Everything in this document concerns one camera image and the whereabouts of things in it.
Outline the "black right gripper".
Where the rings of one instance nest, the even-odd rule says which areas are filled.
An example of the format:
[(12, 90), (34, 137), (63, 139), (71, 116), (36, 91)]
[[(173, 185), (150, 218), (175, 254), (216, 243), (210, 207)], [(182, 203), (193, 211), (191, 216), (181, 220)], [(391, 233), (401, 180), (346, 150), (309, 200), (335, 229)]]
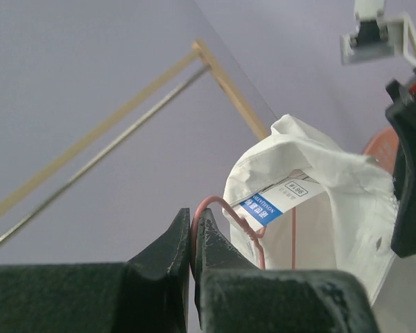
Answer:
[(385, 90), (392, 100), (385, 117), (394, 128), (402, 149), (393, 173), (399, 210), (391, 249), (405, 258), (416, 255), (416, 68), (404, 84), (393, 79)]

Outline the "white dress shirt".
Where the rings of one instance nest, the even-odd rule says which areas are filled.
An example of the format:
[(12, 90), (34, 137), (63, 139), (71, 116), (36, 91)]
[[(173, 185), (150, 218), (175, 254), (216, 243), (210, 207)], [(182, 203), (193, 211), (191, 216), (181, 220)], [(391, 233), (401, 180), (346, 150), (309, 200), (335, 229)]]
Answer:
[(257, 239), (229, 217), (230, 239), (259, 268), (338, 269), (374, 302), (393, 261), (392, 176), (370, 157), (284, 115), (230, 171), (223, 194)]

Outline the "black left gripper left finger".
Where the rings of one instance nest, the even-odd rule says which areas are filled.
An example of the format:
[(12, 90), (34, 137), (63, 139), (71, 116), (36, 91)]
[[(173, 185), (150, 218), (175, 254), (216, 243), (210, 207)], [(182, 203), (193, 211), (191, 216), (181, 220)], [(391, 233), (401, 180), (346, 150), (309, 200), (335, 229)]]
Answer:
[(190, 211), (126, 262), (0, 266), (0, 332), (185, 332)]

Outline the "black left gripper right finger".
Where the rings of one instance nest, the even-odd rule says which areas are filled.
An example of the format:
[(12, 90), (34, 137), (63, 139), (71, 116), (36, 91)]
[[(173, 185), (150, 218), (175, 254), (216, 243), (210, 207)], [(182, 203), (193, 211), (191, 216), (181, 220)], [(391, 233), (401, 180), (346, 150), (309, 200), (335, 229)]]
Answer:
[(203, 332), (378, 332), (362, 284), (336, 270), (261, 270), (198, 221), (193, 276)]

